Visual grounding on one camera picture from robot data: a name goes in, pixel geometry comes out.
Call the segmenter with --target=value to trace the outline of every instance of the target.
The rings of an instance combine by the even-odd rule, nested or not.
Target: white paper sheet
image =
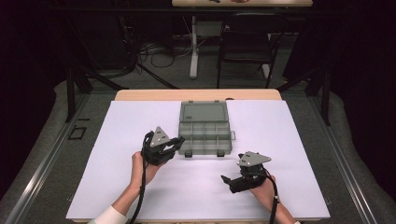
[[[221,175],[237,178],[238,153],[271,157],[264,167],[276,176],[282,203],[296,218],[329,217],[318,182],[306,157],[289,108],[283,101],[227,101],[231,155],[176,154],[148,184],[137,220],[216,221],[268,219],[247,190],[232,194]],[[66,218],[91,219],[110,206],[130,179],[131,156],[149,131],[161,126],[177,137],[180,102],[112,102],[78,191]],[[134,213],[135,203],[128,216]]]

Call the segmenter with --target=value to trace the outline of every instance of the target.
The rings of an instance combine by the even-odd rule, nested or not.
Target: chair
[[[221,62],[256,63],[260,65],[258,70],[268,64],[270,70],[265,84],[268,88],[279,41],[287,26],[286,18],[279,14],[239,12],[226,18],[221,25],[217,88]]]

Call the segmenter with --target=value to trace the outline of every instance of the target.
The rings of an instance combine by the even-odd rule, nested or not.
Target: black curtain
[[[53,88],[65,75],[43,34],[35,4],[8,1],[0,10],[2,198],[47,121],[56,98]]]
[[[396,6],[385,1],[316,0],[314,8],[340,16],[307,20],[283,75],[293,79],[328,66],[332,91],[345,103],[355,148],[377,183],[396,200]],[[331,61],[325,63],[329,55]]]

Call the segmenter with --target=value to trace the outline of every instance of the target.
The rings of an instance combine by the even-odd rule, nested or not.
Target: desk
[[[174,7],[311,7],[312,0],[248,0],[237,3],[236,0],[222,0],[219,3],[210,0],[173,0]],[[192,56],[190,78],[197,78],[198,74],[198,48],[197,48],[197,21],[192,16]],[[264,74],[269,68],[264,67]]]
[[[97,217],[119,196],[129,182],[131,155],[141,148],[144,134],[161,126],[170,137],[177,136],[180,99],[226,98],[235,99],[227,101],[231,129],[236,132],[231,155],[186,159],[176,154],[147,186],[137,221],[268,220],[270,214],[250,192],[232,194],[220,178],[238,177],[237,154],[248,150],[273,159],[264,166],[276,176],[281,199],[297,219],[329,217],[289,109],[277,91],[160,90],[117,94],[66,218]]]

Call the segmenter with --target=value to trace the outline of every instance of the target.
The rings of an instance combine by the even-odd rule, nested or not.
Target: white sleeve
[[[125,224],[128,217],[121,214],[119,211],[109,206],[99,217],[94,221],[96,224]]]

